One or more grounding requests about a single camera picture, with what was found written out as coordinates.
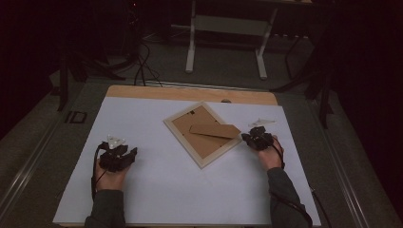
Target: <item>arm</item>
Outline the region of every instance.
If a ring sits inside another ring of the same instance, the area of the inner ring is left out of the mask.
[[[120,190],[97,192],[86,228],[125,227],[124,193]]]
[[[283,153],[283,149],[276,136],[274,146],[278,151]],[[267,176],[269,178],[270,193],[272,195],[270,214],[273,227],[310,227],[307,218],[304,217],[299,210],[281,201],[281,199],[290,201],[295,206],[299,207],[301,211],[305,211],[305,207],[300,203],[299,196],[293,183],[281,168],[281,158],[276,152],[276,149],[269,147],[265,150],[259,151],[258,156],[263,168],[267,171]]]
[[[91,216],[86,218],[86,228],[125,227],[124,193],[125,175],[130,166],[122,172],[106,172],[99,161],[96,166],[97,193],[92,205]]]

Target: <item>hand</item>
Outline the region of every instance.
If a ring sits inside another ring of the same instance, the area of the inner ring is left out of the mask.
[[[284,153],[284,149],[278,142],[278,137],[275,135],[273,137],[275,138],[273,146],[275,146],[280,153]],[[275,148],[273,148],[273,146],[270,146],[265,150],[258,151],[259,160],[266,171],[271,168],[281,167],[281,157],[278,155],[278,152]]]
[[[97,182],[97,191],[101,190],[121,190],[123,189],[124,182],[125,182],[125,175],[130,168],[130,165],[120,171],[120,172],[108,172],[105,171],[103,168],[100,166],[100,160],[97,160],[97,166],[96,166],[96,180]]]

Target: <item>forearm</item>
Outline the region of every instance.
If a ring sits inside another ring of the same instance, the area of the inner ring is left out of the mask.
[[[297,191],[288,175],[281,168],[272,168],[267,171],[269,178],[270,192],[282,199],[291,201],[294,205],[305,210],[300,203]],[[273,227],[309,227],[305,217],[291,206],[271,198],[271,218]]]
[[[119,190],[97,192],[86,228],[125,227],[124,193]]]

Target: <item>table leg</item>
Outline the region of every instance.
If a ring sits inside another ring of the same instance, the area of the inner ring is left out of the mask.
[[[270,31],[272,30],[273,22],[275,21],[278,9],[274,9],[270,18],[269,23],[267,23],[266,31],[263,34],[261,46],[256,50],[256,60],[258,62],[259,76],[262,80],[267,79],[266,67],[263,61],[263,52],[266,49],[267,40],[270,36]]]
[[[196,20],[196,1],[192,1],[192,18],[190,19],[190,45],[187,51],[186,73],[193,72],[193,63],[195,62],[195,20]]]

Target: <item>wire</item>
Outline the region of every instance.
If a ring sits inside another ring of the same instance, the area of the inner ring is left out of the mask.
[[[329,217],[328,217],[322,203],[320,202],[319,197],[317,196],[317,193],[315,193],[315,191],[316,191],[315,188],[311,187],[310,183],[308,183],[308,185],[311,188],[312,195],[314,196],[315,200],[317,200],[317,204],[319,204],[320,210],[322,210],[322,212],[323,212],[323,216],[325,217],[325,219],[329,225],[329,228],[332,228],[332,223],[330,222]]]
[[[98,153],[99,153],[101,148],[102,148],[102,144],[98,145],[98,148],[97,148],[97,150],[95,151],[95,154],[94,154],[94,163],[92,164],[92,177],[91,177],[91,196],[92,196],[92,200],[95,199],[95,194],[97,193],[96,187],[97,187],[98,180],[95,180],[95,175],[96,175]]]
[[[287,205],[287,206],[289,206],[289,207],[295,209],[296,211],[300,212],[301,215],[305,218],[306,222],[308,222],[309,227],[312,227],[312,226],[313,226],[311,217],[310,217],[309,214],[308,214],[304,209],[302,209],[299,205],[297,205],[297,204],[295,204],[295,203],[293,203],[293,202],[291,202],[291,201],[289,201],[289,200],[287,200],[287,199],[281,198],[281,197],[279,197],[277,194],[275,194],[275,193],[273,193],[273,192],[270,192],[270,196],[271,196],[272,198],[278,200],[279,202],[284,203],[285,205]]]
[[[283,158],[284,149],[282,148],[281,144],[279,143],[279,141],[276,138],[274,138],[273,136],[272,136],[272,138],[273,138],[273,140],[275,140],[278,143],[279,147],[281,148],[281,152],[279,152],[279,150],[272,144],[272,147],[275,148],[276,152],[278,152],[279,158],[281,159],[281,168],[284,169],[284,166],[285,166],[284,158]]]
[[[136,75],[134,76],[134,85],[136,85],[137,77],[139,76],[139,73],[141,72],[142,73],[142,78],[143,78],[143,85],[145,86],[143,66],[144,66],[144,63],[147,62],[148,57],[150,56],[150,48],[144,43],[140,43],[140,45],[143,45],[147,49],[147,54],[146,54],[143,62],[142,62],[142,58],[140,57],[140,55],[138,57],[140,67],[137,70]]]
[[[101,177],[104,176],[104,174],[106,173],[107,169],[104,170],[104,173],[101,174],[101,176],[95,181],[95,186],[97,185],[98,181],[101,179]]]
[[[153,76],[153,78],[158,82],[158,84],[160,84],[161,87],[163,87],[163,84],[161,84],[161,81],[159,80],[160,78],[160,73],[157,70],[152,69],[148,63],[144,63],[144,66],[148,69],[148,71],[150,72],[150,74]]]

